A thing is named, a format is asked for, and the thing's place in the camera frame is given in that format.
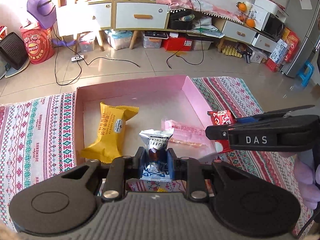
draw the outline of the red lay's bucket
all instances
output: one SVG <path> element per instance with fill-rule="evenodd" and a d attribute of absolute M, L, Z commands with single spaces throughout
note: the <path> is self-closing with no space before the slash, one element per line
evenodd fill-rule
<path fill-rule="evenodd" d="M 24 45 L 32 64 L 39 64 L 54 54 L 51 30 L 44 30 L 38 22 L 20 28 Z"/>

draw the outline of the microwave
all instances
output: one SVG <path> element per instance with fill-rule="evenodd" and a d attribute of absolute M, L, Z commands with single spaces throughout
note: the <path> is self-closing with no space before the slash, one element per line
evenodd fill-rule
<path fill-rule="evenodd" d="M 255 28 L 270 37 L 271 39 L 278 41 L 285 28 L 285 24 L 279 20 L 279 18 L 265 9 L 252 5 L 249 11 L 249 17 L 256 22 Z"/>

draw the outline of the patterned tablecloth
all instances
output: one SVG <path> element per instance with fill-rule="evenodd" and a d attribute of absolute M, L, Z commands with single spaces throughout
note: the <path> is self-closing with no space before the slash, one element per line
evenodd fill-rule
<path fill-rule="evenodd" d="M 242 79 L 192 78 L 213 111 L 230 109 L 236 117 L 262 113 Z M 75 93 L 0 107 L 0 215 L 14 229 L 9 203 L 20 190 L 75 166 L 73 117 Z M 301 203 L 294 234 L 311 217 L 293 176 L 293 159 L 273 152 L 233 151 L 222 160 L 292 192 Z M 134 191 L 185 191 L 185 182 L 137 181 Z"/>

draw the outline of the pink box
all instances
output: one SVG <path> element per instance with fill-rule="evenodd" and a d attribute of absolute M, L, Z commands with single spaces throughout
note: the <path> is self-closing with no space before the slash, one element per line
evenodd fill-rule
<path fill-rule="evenodd" d="M 126 122 L 123 155 L 134 156 L 143 146 L 139 132 L 146 129 L 161 129 L 161 120 L 168 118 L 180 123 L 206 128 L 212 125 L 207 111 L 210 106 L 185 75 L 151 77 L 124 80 L 76 90 L 74 120 L 74 149 L 77 164 L 83 163 L 80 151 L 93 143 L 100 123 L 100 102 L 111 106 L 138 106 L 139 113 Z M 170 143 L 178 157 L 198 157 L 196 148 Z"/>

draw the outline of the refrigerator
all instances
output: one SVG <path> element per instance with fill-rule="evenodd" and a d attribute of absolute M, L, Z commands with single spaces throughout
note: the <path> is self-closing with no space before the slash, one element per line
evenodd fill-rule
<path fill-rule="evenodd" d="M 283 74 L 292 78 L 297 75 L 306 60 L 311 60 L 310 55 L 314 56 L 314 51 L 320 47 L 318 26 L 320 0 L 310 0 L 311 6 L 306 5 L 305 2 L 308 3 L 308 1 L 300 2 L 301 0 L 289 0 L 285 10 L 289 16 L 285 22 L 286 26 L 300 39 L 298 51 L 292 61 L 285 63 L 281 69 Z M 302 9 L 302 7 L 312 7 L 312 9 Z"/>

